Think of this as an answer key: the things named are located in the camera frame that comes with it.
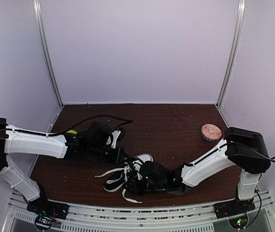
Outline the white shoelace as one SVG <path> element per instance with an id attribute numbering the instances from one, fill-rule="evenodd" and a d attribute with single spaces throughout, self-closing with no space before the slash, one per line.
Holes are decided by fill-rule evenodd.
<path id="1" fill-rule="evenodd" d="M 134 161 L 125 162 L 123 167 L 114 168 L 106 171 L 101 175 L 95 176 L 96 178 L 104 177 L 108 174 L 112 174 L 108 179 L 105 180 L 103 184 L 103 188 L 107 192 L 117 192 L 122 189 L 122 197 L 130 202 L 130 203 L 142 203 L 135 199 L 127 198 L 126 187 L 125 185 L 129 180 L 132 180 L 135 176 L 137 176 L 138 180 L 141 180 L 143 177 L 139 174 L 139 170 L 144 162 L 141 159 L 135 159 Z"/>

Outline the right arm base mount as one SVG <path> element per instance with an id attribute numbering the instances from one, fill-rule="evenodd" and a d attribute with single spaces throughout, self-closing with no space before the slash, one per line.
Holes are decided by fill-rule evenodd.
<path id="1" fill-rule="evenodd" d="M 227 218 L 229 225 L 236 230 L 245 229 L 249 225 L 247 213 L 255 208 L 254 203 L 237 203 L 236 200 L 214 204 L 217 219 Z"/>

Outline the black white canvas sneaker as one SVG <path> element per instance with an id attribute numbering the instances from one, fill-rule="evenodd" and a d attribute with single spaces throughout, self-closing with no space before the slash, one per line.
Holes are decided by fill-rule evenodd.
<path id="1" fill-rule="evenodd" d="M 143 177 L 139 174 L 139 170 L 147 161 L 153 161 L 153 157 L 148 153 L 143 153 L 130 158 L 121 167 L 106 171 L 101 175 L 101 177 L 110 175 L 103 184 L 104 190 L 107 192 L 116 192 L 135 177 L 137 177 L 137 180 L 142 180 Z"/>

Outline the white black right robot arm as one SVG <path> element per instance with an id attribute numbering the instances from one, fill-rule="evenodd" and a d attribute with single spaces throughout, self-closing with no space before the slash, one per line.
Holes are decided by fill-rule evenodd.
<path id="1" fill-rule="evenodd" d="M 182 195 L 220 171 L 238 166 L 242 172 L 230 208 L 239 214 L 252 201 L 261 175 L 271 163 L 275 163 L 275 156 L 268 156 L 262 134 L 229 127 L 216 146 L 172 171 L 153 161 L 131 163 L 132 173 L 126 175 L 125 188 L 135 196 L 145 191 Z"/>

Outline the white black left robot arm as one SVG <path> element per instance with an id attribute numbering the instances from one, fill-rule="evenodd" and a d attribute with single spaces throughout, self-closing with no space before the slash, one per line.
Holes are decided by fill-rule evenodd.
<path id="1" fill-rule="evenodd" d="M 114 130 L 102 122 L 92 122 L 82 132 L 72 129 L 60 133 L 28 131 L 0 118 L 0 176 L 24 196 L 31 208 L 47 215 L 52 211 L 52 204 L 43 186 L 26 176 L 9 155 L 34 154 L 118 165 L 128 159 L 125 150 L 117 146 L 125 134 L 123 128 Z"/>

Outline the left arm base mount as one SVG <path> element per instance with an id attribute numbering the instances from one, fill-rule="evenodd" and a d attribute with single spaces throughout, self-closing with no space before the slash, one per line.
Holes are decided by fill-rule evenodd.
<path id="1" fill-rule="evenodd" d="M 51 229 L 57 219 L 66 219 L 69 206 L 64 203 L 47 201 L 46 205 L 35 205 L 34 202 L 26 202 L 27 210 L 35 213 L 34 225 L 39 231 Z"/>

